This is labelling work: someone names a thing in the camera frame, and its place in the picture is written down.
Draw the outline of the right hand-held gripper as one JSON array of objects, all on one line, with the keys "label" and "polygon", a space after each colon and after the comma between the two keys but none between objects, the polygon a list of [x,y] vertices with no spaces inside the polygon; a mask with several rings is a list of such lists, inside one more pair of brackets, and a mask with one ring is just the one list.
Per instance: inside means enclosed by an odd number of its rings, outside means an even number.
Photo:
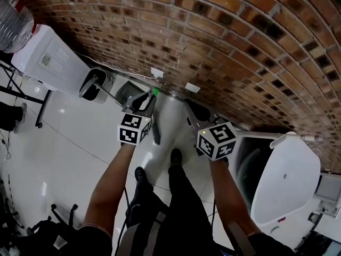
[{"label": "right hand-held gripper", "polygon": [[191,99],[184,100],[184,107],[198,155],[205,155],[211,161],[227,158],[237,141],[237,132],[231,122],[218,116],[208,106]]}]

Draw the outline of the person's right forearm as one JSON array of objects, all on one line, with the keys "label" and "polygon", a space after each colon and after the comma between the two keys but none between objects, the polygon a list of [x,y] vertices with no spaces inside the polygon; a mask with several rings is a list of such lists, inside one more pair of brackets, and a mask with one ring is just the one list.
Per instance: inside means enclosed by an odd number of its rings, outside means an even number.
[{"label": "person's right forearm", "polygon": [[236,222],[247,236],[259,233],[260,229],[251,219],[227,163],[220,159],[210,161],[209,164],[218,214],[227,235],[232,236],[229,226],[233,222]]}]

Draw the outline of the person's left forearm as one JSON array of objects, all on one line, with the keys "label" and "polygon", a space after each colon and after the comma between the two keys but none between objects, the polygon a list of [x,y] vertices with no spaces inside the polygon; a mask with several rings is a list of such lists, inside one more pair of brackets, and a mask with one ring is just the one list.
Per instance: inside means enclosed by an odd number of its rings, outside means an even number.
[{"label": "person's left forearm", "polygon": [[135,146],[123,144],[99,179],[88,205],[84,224],[113,236],[115,216],[122,198]]}]

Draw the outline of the small white trash bin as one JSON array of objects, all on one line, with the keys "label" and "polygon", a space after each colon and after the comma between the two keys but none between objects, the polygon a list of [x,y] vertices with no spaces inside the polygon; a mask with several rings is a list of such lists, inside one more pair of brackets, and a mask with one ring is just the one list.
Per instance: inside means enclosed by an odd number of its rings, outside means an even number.
[{"label": "small white trash bin", "polygon": [[92,68],[88,72],[80,90],[79,97],[88,101],[103,104],[107,98],[113,98],[110,93],[115,82],[116,75],[108,74],[100,68]]}]

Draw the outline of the person's black shoe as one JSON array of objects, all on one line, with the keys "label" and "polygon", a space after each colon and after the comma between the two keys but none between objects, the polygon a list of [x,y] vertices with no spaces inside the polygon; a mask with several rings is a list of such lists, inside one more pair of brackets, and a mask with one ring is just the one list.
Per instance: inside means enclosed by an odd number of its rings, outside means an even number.
[{"label": "person's black shoe", "polygon": [[170,154],[170,166],[182,167],[183,156],[178,148],[174,148]]},{"label": "person's black shoe", "polygon": [[137,167],[134,172],[137,183],[148,183],[147,174],[142,167]]}]

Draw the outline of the person's black trousers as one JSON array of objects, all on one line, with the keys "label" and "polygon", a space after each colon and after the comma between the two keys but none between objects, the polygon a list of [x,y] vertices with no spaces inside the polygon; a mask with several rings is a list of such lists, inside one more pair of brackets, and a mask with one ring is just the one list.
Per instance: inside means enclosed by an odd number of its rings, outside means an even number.
[{"label": "person's black trousers", "polygon": [[129,206],[127,229],[141,223],[150,228],[159,212],[166,215],[159,235],[169,237],[174,234],[186,241],[195,239],[204,241],[212,237],[209,220],[203,204],[187,178],[182,167],[169,167],[169,188],[171,202],[169,205],[154,193],[153,186],[148,183],[137,183],[134,198]]}]

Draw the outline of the white water dispenser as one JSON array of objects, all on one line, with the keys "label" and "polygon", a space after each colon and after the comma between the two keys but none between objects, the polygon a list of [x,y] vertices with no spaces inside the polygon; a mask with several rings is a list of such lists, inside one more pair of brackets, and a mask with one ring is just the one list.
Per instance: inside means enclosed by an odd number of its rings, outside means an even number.
[{"label": "white water dispenser", "polygon": [[11,64],[51,90],[76,96],[90,71],[51,27],[41,24],[28,43],[13,55]]}]

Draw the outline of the white and green bathtub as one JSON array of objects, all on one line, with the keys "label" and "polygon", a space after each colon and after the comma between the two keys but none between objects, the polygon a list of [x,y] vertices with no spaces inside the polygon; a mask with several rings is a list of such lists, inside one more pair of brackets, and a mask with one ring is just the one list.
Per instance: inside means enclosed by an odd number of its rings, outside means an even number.
[{"label": "white and green bathtub", "polygon": [[252,220],[264,226],[301,209],[313,196],[320,177],[321,162],[308,146],[274,149],[254,148],[241,155],[237,184]]}]

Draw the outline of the grey chest harness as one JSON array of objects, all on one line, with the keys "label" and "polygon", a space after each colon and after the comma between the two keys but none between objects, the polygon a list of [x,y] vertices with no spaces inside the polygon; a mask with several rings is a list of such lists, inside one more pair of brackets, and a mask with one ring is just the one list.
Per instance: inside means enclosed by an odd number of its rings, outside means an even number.
[{"label": "grey chest harness", "polygon": [[[119,238],[121,243],[117,245],[115,256],[135,256],[133,248],[137,248],[138,254],[141,254],[142,256],[153,256],[159,229],[165,217],[166,215],[164,213],[159,212],[149,229],[141,223],[128,228],[123,236]],[[236,222],[229,225],[229,230],[236,242],[235,250],[232,251],[227,247],[214,242],[213,246],[216,250],[222,254],[228,253],[237,256],[257,256],[248,236]]]}]

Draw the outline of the black rolling panel rack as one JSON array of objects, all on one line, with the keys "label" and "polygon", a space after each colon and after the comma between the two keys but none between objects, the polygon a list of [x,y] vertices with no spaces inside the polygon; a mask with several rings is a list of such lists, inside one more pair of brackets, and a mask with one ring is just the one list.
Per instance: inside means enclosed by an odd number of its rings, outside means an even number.
[{"label": "black rolling panel rack", "polygon": [[36,123],[35,123],[35,126],[38,129],[41,129],[43,126],[42,117],[43,117],[46,105],[47,105],[47,103],[50,99],[50,96],[52,94],[52,91],[47,90],[44,99],[38,99],[38,98],[32,97],[30,95],[27,95],[23,92],[23,90],[20,88],[20,86],[14,80],[14,75],[19,73],[18,70],[15,70],[13,67],[8,67],[1,62],[0,62],[0,69],[2,69],[5,72],[5,74],[7,75],[7,77],[9,78],[9,82],[7,83],[6,87],[0,85],[0,92],[3,92],[3,93],[6,93],[6,94],[9,94],[9,95],[21,98],[21,99],[25,99],[27,101],[31,101],[31,102],[34,102],[34,103],[41,105],[39,113],[37,115]]}]

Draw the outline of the person's dark shirt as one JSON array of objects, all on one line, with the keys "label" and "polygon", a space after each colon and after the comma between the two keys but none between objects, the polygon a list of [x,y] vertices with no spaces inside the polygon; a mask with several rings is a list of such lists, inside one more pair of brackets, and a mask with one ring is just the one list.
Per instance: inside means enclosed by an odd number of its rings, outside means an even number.
[{"label": "person's dark shirt", "polygon": [[[143,256],[147,250],[143,247],[142,238],[146,235],[137,231],[130,243],[126,240],[128,234],[129,231],[125,231],[117,256]],[[251,234],[248,240],[256,253],[254,256],[295,256],[289,247],[264,233]],[[91,225],[83,226],[70,245],[69,252],[74,255],[112,256],[112,239],[102,229]],[[152,256],[223,256],[223,253],[211,236],[204,241],[186,241],[171,234],[169,237],[159,235]]]}]

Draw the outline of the white machine cabinet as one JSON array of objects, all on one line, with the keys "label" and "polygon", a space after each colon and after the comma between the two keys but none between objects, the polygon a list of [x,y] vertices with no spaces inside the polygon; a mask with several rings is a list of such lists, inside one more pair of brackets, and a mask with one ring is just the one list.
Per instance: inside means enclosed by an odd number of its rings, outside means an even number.
[{"label": "white machine cabinet", "polygon": [[341,175],[321,172],[314,198],[320,200],[318,212],[337,219],[341,215]]}]

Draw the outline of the clear water bottle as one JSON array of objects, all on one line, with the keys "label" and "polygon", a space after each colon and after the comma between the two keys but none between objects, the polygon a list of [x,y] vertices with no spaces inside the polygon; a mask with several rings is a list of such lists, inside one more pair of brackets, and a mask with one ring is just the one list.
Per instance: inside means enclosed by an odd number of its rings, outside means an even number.
[{"label": "clear water bottle", "polygon": [[30,40],[34,17],[22,0],[0,0],[0,51],[16,53]]}]

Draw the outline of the black office chair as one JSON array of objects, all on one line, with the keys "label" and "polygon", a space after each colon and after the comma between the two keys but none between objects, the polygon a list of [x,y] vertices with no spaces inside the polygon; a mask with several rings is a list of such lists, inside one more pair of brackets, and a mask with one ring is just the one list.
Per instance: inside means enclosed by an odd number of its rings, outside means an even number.
[{"label": "black office chair", "polygon": [[29,229],[27,256],[59,256],[68,243],[74,239],[76,234],[74,214],[78,205],[72,206],[68,222],[59,216],[56,209],[56,204],[52,204],[51,211],[58,222],[48,217]]}]

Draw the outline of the grey long-handled dustpan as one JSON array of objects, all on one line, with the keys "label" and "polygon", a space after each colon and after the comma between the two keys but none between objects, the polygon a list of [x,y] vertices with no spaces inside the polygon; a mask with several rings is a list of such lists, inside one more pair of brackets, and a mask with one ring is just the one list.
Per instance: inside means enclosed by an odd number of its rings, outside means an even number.
[{"label": "grey long-handled dustpan", "polygon": [[130,81],[127,81],[119,88],[115,95],[113,95],[113,98],[120,106],[124,106],[129,98],[143,92],[144,91],[141,88]]}]

